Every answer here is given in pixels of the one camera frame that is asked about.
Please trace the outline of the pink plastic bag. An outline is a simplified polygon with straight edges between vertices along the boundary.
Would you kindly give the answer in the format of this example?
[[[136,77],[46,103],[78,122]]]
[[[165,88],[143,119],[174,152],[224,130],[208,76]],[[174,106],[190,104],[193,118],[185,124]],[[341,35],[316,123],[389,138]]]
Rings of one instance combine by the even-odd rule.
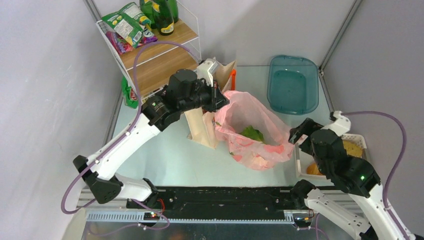
[[[229,90],[229,103],[214,115],[215,136],[245,167],[264,171],[291,159],[290,127],[248,92]]]

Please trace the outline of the beige floral tote bag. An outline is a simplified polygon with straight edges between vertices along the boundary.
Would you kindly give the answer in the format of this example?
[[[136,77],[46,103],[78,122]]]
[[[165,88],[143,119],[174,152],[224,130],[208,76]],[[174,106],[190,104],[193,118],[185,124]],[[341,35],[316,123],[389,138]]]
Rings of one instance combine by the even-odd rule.
[[[222,93],[236,88],[236,69],[236,60],[229,64],[217,63],[212,76],[217,80],[218,88]],[[197,108],[186,111],[184,115],[190,130],[188,138],[203,146],[215,149],[219,142],[215,135],[215,114],[206,112],[202,108]]]

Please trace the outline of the round toasted bread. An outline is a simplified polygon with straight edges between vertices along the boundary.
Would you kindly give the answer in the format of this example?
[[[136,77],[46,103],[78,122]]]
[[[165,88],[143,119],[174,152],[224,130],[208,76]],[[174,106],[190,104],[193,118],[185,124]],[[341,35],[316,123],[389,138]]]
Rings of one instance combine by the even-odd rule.
[[[356,157],[356,158],[361,158],[363,155],[363,148],[358,146],[357,144],[351,142],[351,141],[347,141],[347,140],[343,140],[343,147],[346,150],[346,153],[350,156]]]

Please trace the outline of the green lettuce head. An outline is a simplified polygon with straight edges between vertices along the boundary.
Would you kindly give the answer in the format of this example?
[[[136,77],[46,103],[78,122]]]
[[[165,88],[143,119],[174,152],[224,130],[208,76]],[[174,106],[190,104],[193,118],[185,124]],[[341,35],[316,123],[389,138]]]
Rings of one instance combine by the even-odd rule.
[[[265,142],[263,133],[259,131],[258,129],[255,129],[252,125],[249,125],[246,128],[244,128],[239,134],[260,143]]]

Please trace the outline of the croissant bread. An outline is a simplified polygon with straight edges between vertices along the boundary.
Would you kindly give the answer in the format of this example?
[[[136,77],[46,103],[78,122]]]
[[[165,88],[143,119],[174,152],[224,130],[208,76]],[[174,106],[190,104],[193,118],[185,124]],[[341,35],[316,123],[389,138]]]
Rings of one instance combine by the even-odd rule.
[[[311,163],[307,169],[306,173],[308,175],[315,175],[315,176],[323,176],[323,174],[320,172],[318,165],[316,163]]]

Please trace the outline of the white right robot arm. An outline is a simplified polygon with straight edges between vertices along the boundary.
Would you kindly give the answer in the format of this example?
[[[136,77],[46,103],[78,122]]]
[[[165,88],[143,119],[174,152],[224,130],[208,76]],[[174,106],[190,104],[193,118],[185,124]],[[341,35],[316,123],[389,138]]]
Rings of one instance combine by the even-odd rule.
[[[288,141],[295,144],[306,135],[300,149],[313,157],[320,173],[337,190],[348,194],[356,202],[366,219],[328,199],[305,179],[298,181],[290,190],[294,204],[317,211],[355,240],[422,240],[423,236],[408,230],[384,199],[381,179],[372,164],[345,150],[342,136],[351,129],[350,120],[334,116],[332,121],[323,126],[306,118],[289,131]]]

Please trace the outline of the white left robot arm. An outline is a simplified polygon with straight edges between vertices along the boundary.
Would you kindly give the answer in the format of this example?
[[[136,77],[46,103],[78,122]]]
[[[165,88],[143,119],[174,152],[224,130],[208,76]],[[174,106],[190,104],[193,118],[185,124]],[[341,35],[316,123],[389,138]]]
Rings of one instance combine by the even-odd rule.
[[[214,73],[200,67],[196,71],[178,70],[161,91],[142,104],[134,121],[118,136],[89,157],[79,155],[73,160],[96,202],[105,204],[119,198],[147,203],[157,196],[156,187],[147,178],[125,177],[117,170],[143,144],[177,122],[182,113],[198,108],[215,112],[227,105],[229,100],[219,90]]]

